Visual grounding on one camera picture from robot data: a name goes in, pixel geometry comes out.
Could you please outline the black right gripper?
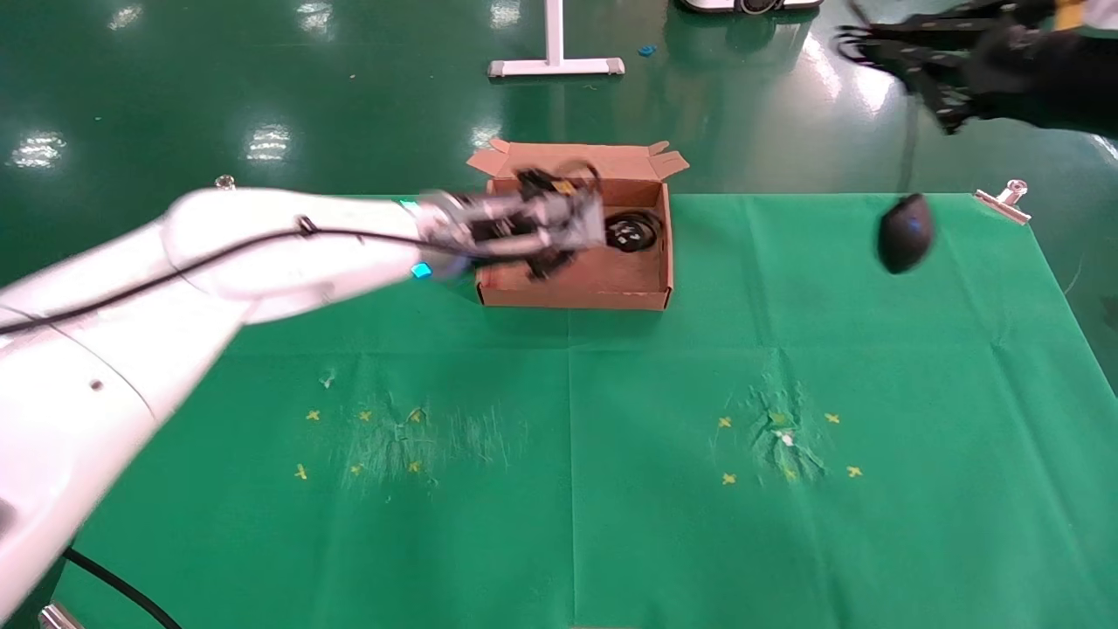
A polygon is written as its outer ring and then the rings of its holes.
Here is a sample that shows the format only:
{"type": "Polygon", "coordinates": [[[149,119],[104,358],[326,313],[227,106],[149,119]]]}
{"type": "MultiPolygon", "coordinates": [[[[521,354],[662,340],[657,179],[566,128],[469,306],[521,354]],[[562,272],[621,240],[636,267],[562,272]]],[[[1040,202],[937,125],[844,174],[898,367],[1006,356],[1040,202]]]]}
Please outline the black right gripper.
{"type": "MultiPolygon", "coordinates": [[[[859,59],[887,53],[961,53],[980,36],[979,21],[841,25],[836,42],[859,59]]],[[[970,120],[1014,120],[1038,128],[1114,139],[1117,133],[1117,40],[1077,31],[1031,31],[1001,25],[968,57],[968,88],[953,67],[903,63],[906,89],[934,115],[944,135],[970,120]]]]}

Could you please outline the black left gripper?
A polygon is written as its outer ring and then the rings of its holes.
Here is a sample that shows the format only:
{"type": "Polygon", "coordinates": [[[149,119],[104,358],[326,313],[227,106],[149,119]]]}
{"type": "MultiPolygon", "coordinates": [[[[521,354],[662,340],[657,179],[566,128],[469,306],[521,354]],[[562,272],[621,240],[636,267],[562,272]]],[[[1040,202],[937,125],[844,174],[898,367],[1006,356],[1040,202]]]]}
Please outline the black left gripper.
{"type": "Polygon", "coordinates": [[[540,223],[534,218],[481,218],[467,220],[472,258],[484,263],[528,259],[528,279],[544,282],[557,268],[572,263],[579,240],[566,226],[540,223]]]}

